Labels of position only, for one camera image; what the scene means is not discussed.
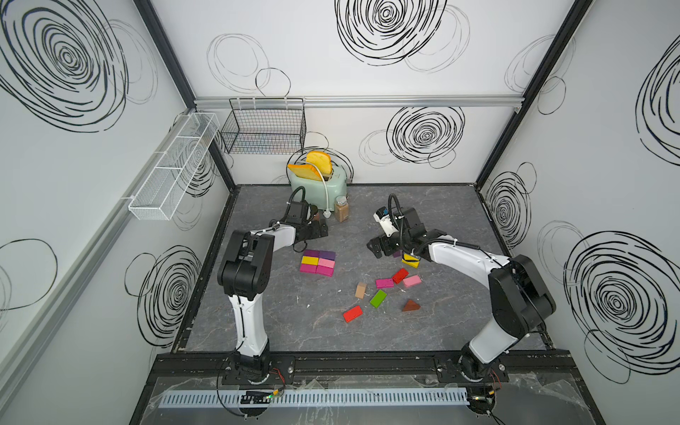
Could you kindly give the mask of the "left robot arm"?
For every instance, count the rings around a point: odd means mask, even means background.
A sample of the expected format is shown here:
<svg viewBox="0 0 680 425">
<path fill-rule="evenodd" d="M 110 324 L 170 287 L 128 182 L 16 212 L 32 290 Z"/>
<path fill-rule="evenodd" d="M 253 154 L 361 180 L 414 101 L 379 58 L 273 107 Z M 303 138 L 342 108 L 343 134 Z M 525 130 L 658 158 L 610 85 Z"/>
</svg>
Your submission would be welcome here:
<svg viewBox="0 0 680 425">
<path fill-rule="evenodd" d="M 233 308 L 237 329 L 235 366 L 260 381 L 269 373 L 270 345 L 264 324 L 263 294 L 274 253 L 323 236 L 319 209 L 306 200 L 287 202 L 283 218 L 260 230 L 231 234 L 217 281 Z"/>
</svg>

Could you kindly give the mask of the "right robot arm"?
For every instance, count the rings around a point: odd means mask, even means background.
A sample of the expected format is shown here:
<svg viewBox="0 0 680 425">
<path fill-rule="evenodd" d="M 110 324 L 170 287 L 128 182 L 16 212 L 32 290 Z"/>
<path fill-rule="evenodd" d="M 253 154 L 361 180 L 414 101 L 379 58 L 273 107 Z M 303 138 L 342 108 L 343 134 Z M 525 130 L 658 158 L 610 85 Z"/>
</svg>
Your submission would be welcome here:
<svg viewBox="0 0 680 425">
<path fill-rule="evenodd" d="M 397 251 L 451 267 L 489 291 L 492 318 L 460 351 L 458 365 L 470 382 L 480 382 L 492 364 L 531 331 L 545 324 L 557 306 L 534 262 L 527 256 L 491 254 L 441 230 L 426 230 L 416 210 L 400 213 L 386 206 L 373 214 L 384 232 L 367 243 L 376 258 Z"/>
</svg>

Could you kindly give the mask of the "beige spice jar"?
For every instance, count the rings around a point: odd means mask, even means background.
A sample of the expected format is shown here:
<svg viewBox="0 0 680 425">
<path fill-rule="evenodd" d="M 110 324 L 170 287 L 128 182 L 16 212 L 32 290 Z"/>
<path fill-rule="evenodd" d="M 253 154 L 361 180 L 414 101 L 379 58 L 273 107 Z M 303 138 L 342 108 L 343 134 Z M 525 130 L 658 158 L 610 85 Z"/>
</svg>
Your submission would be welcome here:
<svg viewBox="0 0 680 425">
<path fill-rule="evenodd" d="M 346 196 L 339 196 L 336 198 L 334 213 L 338 222 L 344 222 L 348 220 L 349 204 Z"/>
</svg>

